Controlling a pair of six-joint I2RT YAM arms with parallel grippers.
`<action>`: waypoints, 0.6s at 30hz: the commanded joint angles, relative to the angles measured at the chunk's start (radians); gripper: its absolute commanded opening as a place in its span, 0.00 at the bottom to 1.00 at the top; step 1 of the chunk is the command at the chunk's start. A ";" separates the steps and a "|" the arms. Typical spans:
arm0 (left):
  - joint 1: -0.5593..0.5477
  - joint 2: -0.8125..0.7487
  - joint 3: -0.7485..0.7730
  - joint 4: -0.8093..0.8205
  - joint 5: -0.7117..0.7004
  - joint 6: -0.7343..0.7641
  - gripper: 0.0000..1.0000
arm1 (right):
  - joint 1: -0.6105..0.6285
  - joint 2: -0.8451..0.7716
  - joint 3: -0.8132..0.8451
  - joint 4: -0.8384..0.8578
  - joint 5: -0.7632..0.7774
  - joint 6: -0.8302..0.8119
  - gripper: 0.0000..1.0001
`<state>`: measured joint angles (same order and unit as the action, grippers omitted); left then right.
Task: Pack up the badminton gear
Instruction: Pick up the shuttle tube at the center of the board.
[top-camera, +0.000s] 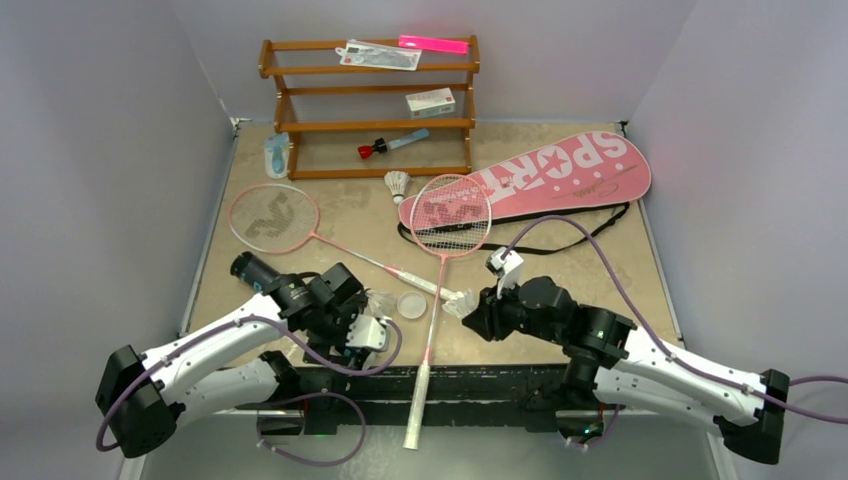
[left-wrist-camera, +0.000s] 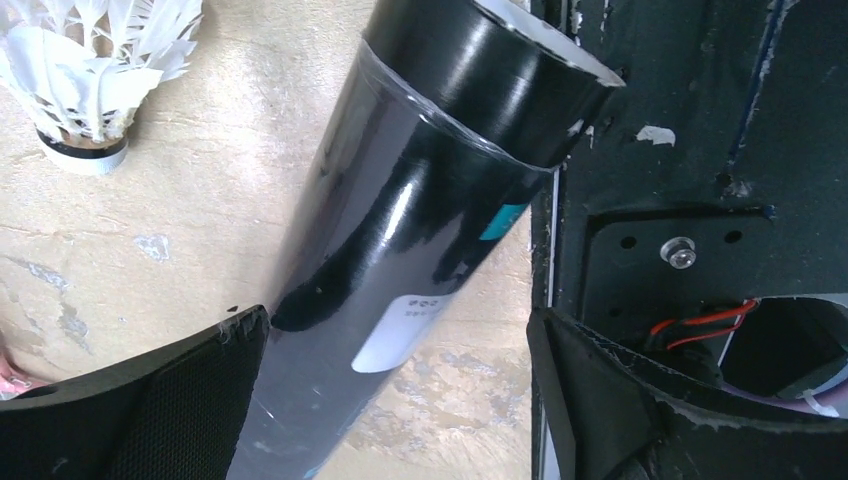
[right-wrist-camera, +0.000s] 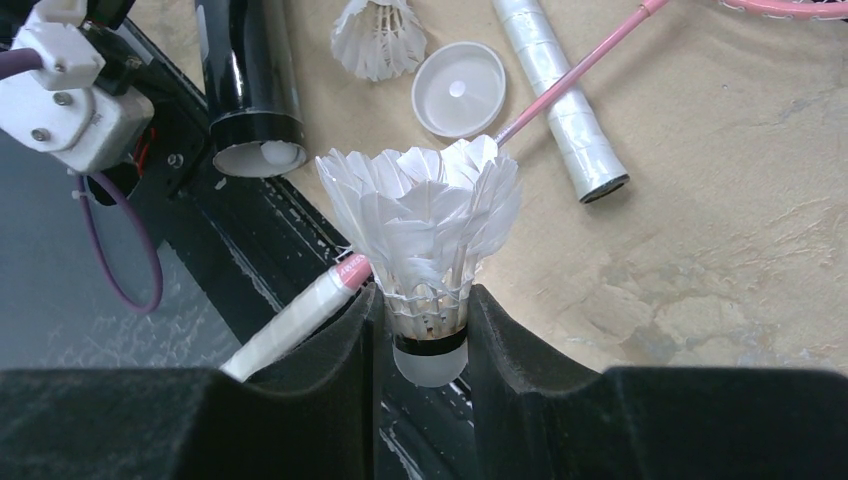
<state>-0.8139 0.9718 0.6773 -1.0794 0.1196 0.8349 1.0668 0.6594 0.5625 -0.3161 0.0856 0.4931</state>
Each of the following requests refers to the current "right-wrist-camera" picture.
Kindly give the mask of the black shuttlecock tube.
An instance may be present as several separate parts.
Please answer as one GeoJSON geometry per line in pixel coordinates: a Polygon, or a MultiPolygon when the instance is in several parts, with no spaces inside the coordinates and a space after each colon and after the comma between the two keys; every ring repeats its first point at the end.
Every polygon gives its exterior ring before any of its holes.
{"type": "Polygon", "coordinates": [[[307,153],[284,2],[198,1],[195,16],[214,166],[243,178],[302,166],[307,153]],[[299,145],[300,164],[269,164],[260,150],[267,141],[299,145]]]}

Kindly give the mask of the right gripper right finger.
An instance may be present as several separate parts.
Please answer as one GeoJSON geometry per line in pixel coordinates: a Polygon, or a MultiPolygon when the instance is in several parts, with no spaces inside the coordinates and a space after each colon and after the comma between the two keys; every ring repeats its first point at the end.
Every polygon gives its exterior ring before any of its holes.
{"type": "Polygon", "coordinates": [[[828,370],[596,372],[468,302],[477,458],[486,479],[843,479],[847,380],[828,370]]]}

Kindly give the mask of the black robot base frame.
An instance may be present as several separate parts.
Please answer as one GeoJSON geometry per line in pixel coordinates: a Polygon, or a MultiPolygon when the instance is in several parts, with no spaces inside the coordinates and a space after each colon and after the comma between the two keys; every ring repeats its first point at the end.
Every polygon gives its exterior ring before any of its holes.
{"type": "MultiPolygon", "coordinates": [[[[176,251],[235,337],[245,341],[331,265],[342,237],[286,180],[228,178],[216,189],[221,174],[211,164],[200,91],[133,22],[126,21],[120,34],[150,56],[135,83],[157,109],[156,137],[132,204],[152,237],[176,251]]],[[[393,362],[384,306],[383,314],[371,479],[477,478],[466,380],[439,389],[406,381],[393,362]]]]}

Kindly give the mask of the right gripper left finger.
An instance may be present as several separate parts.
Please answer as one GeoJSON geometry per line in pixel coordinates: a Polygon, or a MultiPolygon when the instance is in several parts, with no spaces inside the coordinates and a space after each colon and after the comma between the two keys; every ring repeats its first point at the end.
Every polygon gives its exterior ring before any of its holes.
{"type": "Polygon", "coordinates": [[[371,479],[383,300],[240,382],[212,368],[8,370],[5,479],[371,479]]]}

